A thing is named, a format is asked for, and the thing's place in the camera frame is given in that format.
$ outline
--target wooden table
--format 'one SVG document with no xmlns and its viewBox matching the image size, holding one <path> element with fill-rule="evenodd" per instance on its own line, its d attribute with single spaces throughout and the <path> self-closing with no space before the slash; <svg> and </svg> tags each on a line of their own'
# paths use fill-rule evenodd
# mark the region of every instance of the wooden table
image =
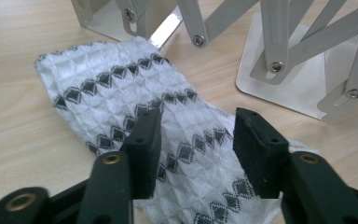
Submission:
<svg viewBox="0 0 358 224">
<path fill-rule="evenodd" d="M 219 2 L 201 1 L 205 16 Z M 358 1 L 349 1 L 348 8 L 357 5 Z M 310 14 L 322 6 L 317 2 Z M 229 113 L 237 106 L 260 113 L 285 137 L 319 148 L 346 183 L 358 189 L 358 107 L 338 122 L 326 124 L 236 88 L 241 54 L 256 11 L 259 6 L 206 49 L 193 47 L 181 25 L 161 52 L 206 101 Z M 97 40 L 112 41 L 81 28 L 69 0 L 0 0 L 0 199 L 31 186 L 47 188 L 54 195 L 90 175 L 95 156 L 54 110 L 34 70 L 34 60 L 41 53 Z M 282 218 L 274 222 L 282 223 Z M 139 211 L 136 223 L 148 223 Z"/>
</svg>

